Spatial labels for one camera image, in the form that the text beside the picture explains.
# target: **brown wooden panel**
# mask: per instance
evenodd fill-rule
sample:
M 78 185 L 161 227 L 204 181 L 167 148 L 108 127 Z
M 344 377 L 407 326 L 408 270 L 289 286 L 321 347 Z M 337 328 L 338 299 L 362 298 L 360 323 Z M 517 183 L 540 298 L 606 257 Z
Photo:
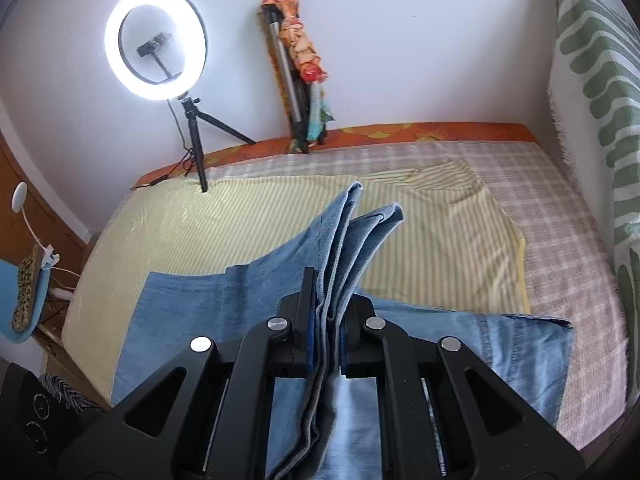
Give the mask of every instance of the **brown wooden panel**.
M 86 244 L 60 219 L 28 181 L 9 147 L 0 135 L 0 259 L 18 264 L 30 254 L 33 238 L 22 215 L 11 209 L 15 186 L 25 181 L 29 193 L 24 211 L 31 227 L 44 246 L 53 245 L 60 254 L 60 267 L 80 274 Z M 68 272 L 54 270 L 52 275 L 66 286 L 74 286 L 78 279 Z

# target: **black tripod leg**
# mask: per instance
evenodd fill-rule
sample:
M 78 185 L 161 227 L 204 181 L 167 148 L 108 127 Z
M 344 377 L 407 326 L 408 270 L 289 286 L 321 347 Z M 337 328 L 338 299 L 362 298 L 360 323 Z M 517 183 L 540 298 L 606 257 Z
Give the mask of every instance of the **black tripod leg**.
M 198 131 L 198 118 L 196 115 L 188 115 L 189 133 L 191 135 L 191 145 L 193 146 L 193 158 L 196 162 L 196 168 L 198 169 L 198 177 L 200 179 L 200 186 L 202 192 L 206 193 L 209 189 L 207 183 L 207 177 L 204 173 L 204 155 L 202 154 L 202 144 L 200 142 L 200 133 Z
M 210 116 L 209 114 L 206 114 L 198 110 L 198 117 L 201 118 L 203 121 L 207 121 L 207 123 L 213 124 L 214 126 L 220 128 L 221 130 L 226 131 L 228 134 L 233 135 L 237 139 L 242 140 L 242 142 L 246 142 L 247 144 L 255 144 L 255 140 L 250 139 L 247 136 L 244 136 L 237 130 L 234 130 L 231 126 L 228 126 L 227 124 L 217 120 L 215 117 Z

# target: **orange floral fabric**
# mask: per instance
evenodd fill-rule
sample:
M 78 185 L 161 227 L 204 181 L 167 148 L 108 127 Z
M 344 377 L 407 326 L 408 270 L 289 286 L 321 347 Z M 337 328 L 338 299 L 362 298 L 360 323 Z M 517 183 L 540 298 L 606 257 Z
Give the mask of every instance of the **orange floral fabric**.
M 331 148 L 347 148 L 365 146 L 367 144 L 389 144 L 390 142 L 439 142 L 443 140 L 493 140 L 505 142 L 536 142 L 536 138 L 523 124 L 511 123 L 405 123 L 405 124 L 372 124 L 371 126 L 355 126 L 330 130 L 324 144 L 310 147 L 310 152 Z M 263 158 L 271 155 L 287 153 L 289 137 L 260 140 L 255 144 L 233 146 L 207 153 L 204 156 L 205 168 L 226 166 L 234 162 Z M 166 174 L 173 164 L 151 171 L 140 177 L 136 186 L 148 184 L 152 180 Z M 183 173 L 179 166 L 170 175 Z

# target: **ring light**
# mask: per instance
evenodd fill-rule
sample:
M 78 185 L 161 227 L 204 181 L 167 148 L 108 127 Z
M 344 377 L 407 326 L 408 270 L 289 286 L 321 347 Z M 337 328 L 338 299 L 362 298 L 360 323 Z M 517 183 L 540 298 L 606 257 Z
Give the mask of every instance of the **ring light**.
M 149 83 L 138 78 L 127 66 L 120 52 L 120 28 L 127 15 L 136 7 L 151 5 L 164 10 L 177 27 L 184 48 L 184 68 L 175 79 Z M 120 0 L 115 6 L 104 31 L 104 51 L 113 73 L 134 94 L 161 101 L 187 92 L 198 80 L 207 47 L 200 19 L 187 0 Z

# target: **tripod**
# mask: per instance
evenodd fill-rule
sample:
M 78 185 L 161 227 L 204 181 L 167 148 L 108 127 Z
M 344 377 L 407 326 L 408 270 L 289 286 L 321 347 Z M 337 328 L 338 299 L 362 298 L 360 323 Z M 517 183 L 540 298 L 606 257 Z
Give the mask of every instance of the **tripod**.
M 202 143 L 200 142 L 198 118 L 201 118 L 203 121 L 207 121 L 209 124 L 213 124 L 247 144 L 255 144 L 255 140 L 244 136 L 237 130 L 234 130 L 231 126 L 217 120 L 215 117 L 198 110 L 196 104 L 200 102 L 200 99 L 191 99 L 187 94 L 181 95 L 177 99 L 180 99 L 182 107 L 184 108 L 184 115 L 187 117 L 187 122 L 189 123 L 189 134 L 191 136 L 191 145 L 193 146 L 193 159 L 198 170 L 200 187 L 202 188 L 202 192 L 206 193 L 207 189 L 209 189 L 209 184 L 207 183 L 207 177 L 204 173 L 204 154 L 202 153 Z

